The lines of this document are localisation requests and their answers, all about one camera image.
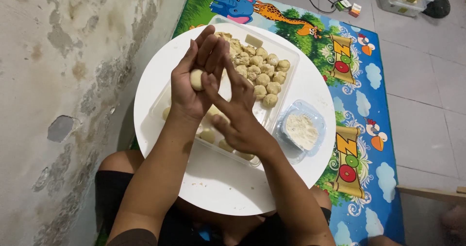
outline small plastic container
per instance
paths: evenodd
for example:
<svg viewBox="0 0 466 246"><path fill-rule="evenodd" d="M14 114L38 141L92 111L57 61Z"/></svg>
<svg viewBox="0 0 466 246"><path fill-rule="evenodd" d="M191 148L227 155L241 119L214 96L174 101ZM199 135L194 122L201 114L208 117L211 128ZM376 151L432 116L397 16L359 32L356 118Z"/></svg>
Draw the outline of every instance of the small plastic container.
<svg viewBox="0 0 466 246"><path fill-rule="evenodd" d="M294 73L296 71L296 68L299 64L300 57L297 52L294 50L283 46L274 40L271 40L270 38L256 33L250 28L247 27L247 25L242 25L238 24L236 22L233 22L225 17L222 16L214 16L211 20L211 23L215 26L216 31L218 32L226 32L230 33L233 35L233 38L237 38L240 40L240 42L243 45L247 45L245 42L246 36L252 35L253 37L256 37L260 40L263 41L262 47L267 50L268 53L274 53L277 55L279 59L288 59L290 62L290 69L287 71L287 78L285 80L285 83L282 85L282 91L278 94L278 102L273 108L265 108L261 101L256 101L254 103L253 107L253 113L254 116L257 118L257 120L264 126L264 128L269 131L270 133L273 132L275 125L277 123L278 117L280 115L280 111L282 110L283 104L285 103L286 96L288 94L288 90L290 88L291 82L293 80ZM165 123L162 120L162 112L163 110L170 106L171 101L171 82L168 81L167 85L165 86L164 89L160 92L159 96L157 99L154 101L154 104L150 108L150 116L160 122L160 123ZM228 76L223 76L222 81L220 84L220 88L218 90L218 93L226 100L231 99L231 84ZM243 159L240 157L240 153L238 151L233 151L233 153L227 152L221 148L218 147L218 143L220 140L224 138L224 136L215 130L212 125L204 118L202 119L201 125L198 128L197 133L199 134L202 130L204 129L211 129L214 132L215 135L215 141L213 144L206 142L202 140L199 137L195 138L195 142L201 143L208 148L211 148L218 153L221 153L227 157L230 157L232 159L235 159L236 161L239 161L243 164L250 165L253 167L257 167L260 165L260 160L257 157L254 157L250 161Z"/></svg>
<svg viewBox="0 0 466 246"><path fill-rule="evenodd" d="M288 116L291 114L306 115L311 119L313 126L317 129L319 136L316 139L314 146L310 150L307 150L294 142L287 132L286 122ZM306 101L296 100L293 104L291 104L291 106L288 107L287 111L282 113L280 116L279 121L275 126L274 136L285 153L285 156L288 158L288 161L294 165L300 163L307 156L312 157L317 154L319 148L322 145L326 131L327 126L325 125L325 120L322 115Z"/></svg>

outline gray tile floor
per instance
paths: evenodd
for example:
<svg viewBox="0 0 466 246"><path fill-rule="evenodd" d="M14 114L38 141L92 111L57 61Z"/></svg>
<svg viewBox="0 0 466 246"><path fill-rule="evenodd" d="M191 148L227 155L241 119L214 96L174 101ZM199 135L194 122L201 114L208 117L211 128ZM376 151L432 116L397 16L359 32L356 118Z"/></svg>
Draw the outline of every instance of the gray tile floor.
<svg viewBox="0 0 466 246"><path fill-rule="evenodd" d="M308 0L275 0L317 13ZM329 10L327 0L312 0ZM405 17L377 0L354 18L331 18L379 35L400 184L454 191L466 185L466 0L450 0L444 19ZM402 196L408 245L442 245L438 215L448 206Z"/></svg>

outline blue elephant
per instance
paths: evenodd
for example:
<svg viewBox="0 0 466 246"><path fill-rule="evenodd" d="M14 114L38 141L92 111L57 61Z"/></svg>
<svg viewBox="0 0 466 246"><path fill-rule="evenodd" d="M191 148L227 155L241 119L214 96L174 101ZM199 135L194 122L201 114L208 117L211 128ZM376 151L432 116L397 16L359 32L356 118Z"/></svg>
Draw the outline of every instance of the blue elephant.
<svg viewBox="0 0 466 246"><path fill-rule="evenodd" d="M227 17L240 24L246 24L253 20L253 5L256 0L213 0L210 10L221 16Z"/></svg>

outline right hand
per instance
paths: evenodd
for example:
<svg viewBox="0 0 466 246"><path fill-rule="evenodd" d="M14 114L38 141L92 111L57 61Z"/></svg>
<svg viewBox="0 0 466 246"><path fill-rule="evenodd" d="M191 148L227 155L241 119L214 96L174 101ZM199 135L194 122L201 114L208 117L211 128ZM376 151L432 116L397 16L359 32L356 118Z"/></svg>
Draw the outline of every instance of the right hand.
<svg viewBox="0 0 466 246"><path fill-rule="evenodd" d="M212 124L223 134L228 145L237 151L259 158L268 156L273 146L278 147L278 143L253 114L256 100L254 86L236 72L229 55L224 55L223 61L231 83L230 102L218 94L219 85L215 76L203 73L201 77L207 97L231 120L228 124L223 117L215 115Z"/></svg>

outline white powder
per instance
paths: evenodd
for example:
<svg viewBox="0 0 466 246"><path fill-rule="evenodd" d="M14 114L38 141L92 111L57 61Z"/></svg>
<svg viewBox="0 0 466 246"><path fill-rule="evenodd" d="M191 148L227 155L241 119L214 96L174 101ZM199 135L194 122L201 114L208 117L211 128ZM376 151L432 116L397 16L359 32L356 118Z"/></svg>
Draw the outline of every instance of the white powder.
<svg viewBox="0 0 466 246"><path fill-rule="evenodd" d="M304 114L299 116L290 114L286 129L291 139L306 150L311 150L319 137L319 132L311 119Z"/></svg>

